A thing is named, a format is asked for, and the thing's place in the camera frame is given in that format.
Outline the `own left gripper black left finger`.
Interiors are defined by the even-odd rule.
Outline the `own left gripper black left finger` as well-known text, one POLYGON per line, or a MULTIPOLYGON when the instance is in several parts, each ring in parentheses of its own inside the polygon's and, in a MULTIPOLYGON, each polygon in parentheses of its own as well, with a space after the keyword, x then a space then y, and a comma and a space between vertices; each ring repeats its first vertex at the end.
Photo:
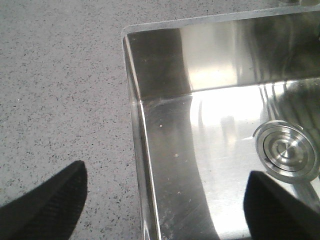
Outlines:
POLYGON ((68 240, 88 194, 88 174, 77 160, 0 208, 2 240, 68 240))

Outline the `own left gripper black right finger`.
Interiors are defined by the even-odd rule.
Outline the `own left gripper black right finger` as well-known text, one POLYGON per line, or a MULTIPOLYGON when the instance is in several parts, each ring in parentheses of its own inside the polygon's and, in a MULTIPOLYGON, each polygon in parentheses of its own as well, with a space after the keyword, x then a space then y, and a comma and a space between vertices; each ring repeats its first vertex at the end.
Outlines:
POLYGON ((251 171, 243 199, 253 240, 318 240, 320 214, 262 171, 251 171))

